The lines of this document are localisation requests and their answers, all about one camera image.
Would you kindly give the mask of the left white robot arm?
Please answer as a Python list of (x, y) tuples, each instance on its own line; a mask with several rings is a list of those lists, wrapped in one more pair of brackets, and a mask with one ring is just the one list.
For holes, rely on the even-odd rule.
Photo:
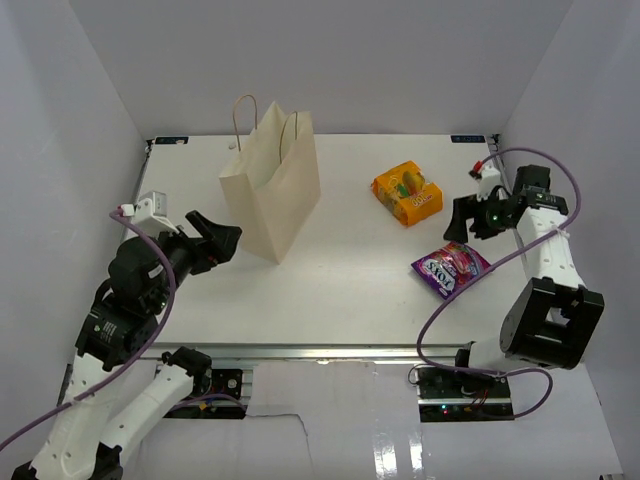
[(184, 279), (229, 262), (242, 230), (193, 210), (190, 237), (163, 215), (123, 204), (112, 220), (133, 232), (109, 264), (75, 343), (71, 375), (59, 406), (11, 435), (46, 420), (52, 429), (15, 479), (119, 479), (131, 452), (170, 411), (213, 397), (212, 360), (182, 346), (161, 356), (153, 381), (119, 414), (112, 412), (135, 362), (155, 342)]

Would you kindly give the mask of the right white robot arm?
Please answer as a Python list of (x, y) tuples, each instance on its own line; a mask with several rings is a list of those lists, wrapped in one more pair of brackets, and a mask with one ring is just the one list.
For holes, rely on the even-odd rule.
[(526, 165), (518, 169), (510, 193), (499, 193), (499, 172), (477, 164), (471, 176), (478, 191), (453, 201), (451, 222), (443, 237), (467, 242), (517, 231), (528, 252), (528, 281), (506, 314), (500, 333), (458, 350), (451, 374), (453, 390), (472, 399), (484, 391), (484, 370), (514, 371), (535, 365), (570, 370), (581, 360), (604, 311), (602, 294), (589, 290), (577, 272), (569, 236), (563, 229), (570, 211), (566, 200), (550, 190), (550, 170)]

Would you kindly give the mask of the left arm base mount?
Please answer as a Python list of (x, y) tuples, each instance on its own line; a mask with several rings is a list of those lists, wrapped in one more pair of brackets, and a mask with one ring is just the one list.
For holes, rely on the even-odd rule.
[(241, 420), (251, 396), (251, 370), (214, 369), (209, 397), (175, 408), (166, 419)]

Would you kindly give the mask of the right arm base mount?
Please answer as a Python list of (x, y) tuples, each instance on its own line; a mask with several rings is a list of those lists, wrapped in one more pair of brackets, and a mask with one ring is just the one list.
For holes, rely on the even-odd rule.
[(511, 391), (505, 379), (473, 376), (421, 364), (409, 370), (407, 380), (416, 389), (422, 423), (510, 421), (514, 418)]

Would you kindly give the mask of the purple Fox's candy bag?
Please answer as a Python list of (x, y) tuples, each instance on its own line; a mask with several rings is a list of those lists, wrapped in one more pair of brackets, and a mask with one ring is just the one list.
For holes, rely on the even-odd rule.
[(466, 244), (449, 242), (411, 263), (414, 272), (443, 300), (450, 298), (490, 263)]

